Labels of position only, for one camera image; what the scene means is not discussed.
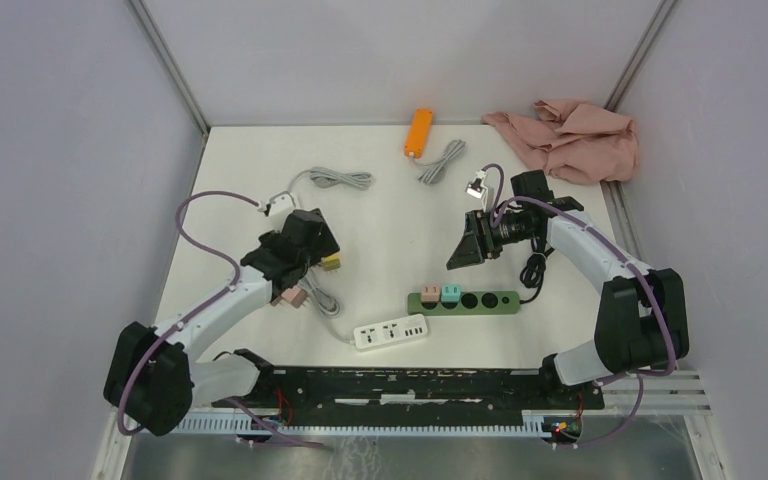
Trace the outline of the long white power strip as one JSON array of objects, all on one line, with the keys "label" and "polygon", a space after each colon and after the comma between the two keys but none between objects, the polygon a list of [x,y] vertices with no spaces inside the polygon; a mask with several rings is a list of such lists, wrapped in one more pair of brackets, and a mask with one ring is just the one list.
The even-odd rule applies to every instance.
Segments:
[{"label": "long white power strip", "polygon": [[429,334],[426,317],[414,314],[355,328],[353,345],[359,351],[368,351],[416,341]]}]

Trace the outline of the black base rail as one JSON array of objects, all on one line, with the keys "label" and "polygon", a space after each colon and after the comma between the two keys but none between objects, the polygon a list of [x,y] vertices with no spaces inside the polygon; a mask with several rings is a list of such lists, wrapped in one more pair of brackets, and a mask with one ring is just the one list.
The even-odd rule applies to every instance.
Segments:
[{"label": "black base rail", "polygon": [[593,386],[551,386],[534,370],[278,366],[241,396],[292,427],[519,426],[525,411],[602,410]]}]

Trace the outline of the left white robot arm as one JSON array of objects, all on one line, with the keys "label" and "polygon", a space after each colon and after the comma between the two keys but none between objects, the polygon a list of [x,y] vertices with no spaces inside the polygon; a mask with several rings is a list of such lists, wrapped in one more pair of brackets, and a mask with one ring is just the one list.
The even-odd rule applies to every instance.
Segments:
[{"label": "left white robot arm", "polygon": [[117,409],[119,432],[170,433],[195,406],[240,397],[267,404],[274,379],[256,364],[232,354],[203,362],[201,355],[246,316],[297,286],[308,270],[337,253],[339,245],[318,209],[296,209],[278,231],[259,238],[228,283],[185,314],[154,326],[133,322],[119,334],[104,398]]}]

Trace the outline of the yellow plug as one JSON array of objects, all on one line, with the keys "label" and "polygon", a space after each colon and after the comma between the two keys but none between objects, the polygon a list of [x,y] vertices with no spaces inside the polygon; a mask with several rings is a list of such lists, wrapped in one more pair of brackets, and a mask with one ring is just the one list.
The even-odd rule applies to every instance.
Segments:
[{"label": "yellow plug", "polygon": [[334,271],[341,267],[341,259],[338,253],[326,256],[320,262],[323,271]]}]

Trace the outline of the dark green power strip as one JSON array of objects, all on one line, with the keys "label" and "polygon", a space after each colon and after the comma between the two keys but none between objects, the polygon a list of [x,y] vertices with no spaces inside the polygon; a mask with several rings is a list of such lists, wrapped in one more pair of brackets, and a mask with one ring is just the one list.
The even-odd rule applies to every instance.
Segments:
[{"label": "dark green power strip", "polygon": [[515,291],[466,292],[457,302],[423,302],[420,293],[410,293],[406,298],[409,315],[429,317],[514,315],[520,306],[521,298]]}]

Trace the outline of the pink crumpled cloth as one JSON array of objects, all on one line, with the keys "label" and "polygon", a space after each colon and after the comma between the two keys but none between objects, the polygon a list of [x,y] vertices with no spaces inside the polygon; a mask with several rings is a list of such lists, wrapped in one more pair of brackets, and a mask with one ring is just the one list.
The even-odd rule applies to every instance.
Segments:
[{"label": "pink crumpled cloth", "polygon": [[628,181],[639,168],[633,118],[580,99],[540,100],[534,118],[494,112],[482,122],[532,171],[577,185]]}]

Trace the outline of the orange power strip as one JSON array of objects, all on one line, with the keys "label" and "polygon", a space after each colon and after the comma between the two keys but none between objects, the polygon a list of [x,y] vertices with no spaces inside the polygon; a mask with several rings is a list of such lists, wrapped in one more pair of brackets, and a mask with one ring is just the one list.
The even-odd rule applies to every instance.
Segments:
[{"label": "orange power strip", "polygon": [[423,156],[432,124],[431,109],[420,108],[414,112],[403,146],[403,154],[406,157],[419,159]]}]

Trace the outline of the pink plug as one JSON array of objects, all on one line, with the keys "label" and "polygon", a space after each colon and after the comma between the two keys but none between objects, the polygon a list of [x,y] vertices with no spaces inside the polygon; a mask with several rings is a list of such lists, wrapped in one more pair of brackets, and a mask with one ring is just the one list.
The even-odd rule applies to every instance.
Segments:
[{"label": "pink plug", "polygon": [[281,303],[286,303],[294,309],[299,309],[305,304],[305,302],[308,299],[308,296],[309,294],[304,288],[299,286],[294,286],[284,290],[275,299],[273,299],[270,302],[270,304],[273,306],[277,306]]},{"label": "pink plug", "polygon": [[440,284],[426,284],[420,290],[420,301],[422,303],[438,303],[441,299]]}]

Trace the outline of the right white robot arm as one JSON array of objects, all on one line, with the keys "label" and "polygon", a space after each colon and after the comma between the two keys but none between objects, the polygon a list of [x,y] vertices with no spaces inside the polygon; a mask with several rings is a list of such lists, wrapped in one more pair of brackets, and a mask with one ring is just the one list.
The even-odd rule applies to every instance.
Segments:
[{"label": "right white robot arm", "polygon": [[447,260],[449,270],[500,257],[504,246],[531,241],[560,253],[600,297],[593,336],[544,358],[537,382],[540,400],[562,408],[578,386],[611,383],[626,374],[665,377],[689,352],[683,280],[673,269],[655,269],[608,238],[570,196],[557,198],[541,171],[511,178],[504,200],[486,184],[486,167],[467,184],[483,206],[466,213],[464,231]]}]

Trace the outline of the teal plug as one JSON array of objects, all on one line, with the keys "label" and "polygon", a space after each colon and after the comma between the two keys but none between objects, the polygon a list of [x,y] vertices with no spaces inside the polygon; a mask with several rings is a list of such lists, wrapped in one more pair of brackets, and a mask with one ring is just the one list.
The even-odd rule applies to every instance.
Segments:
[{"label": "teal plug", "polygon": [[462,296],[462,289],[456,284],[443,284],[440,291],[442,303],[458,303]]}]

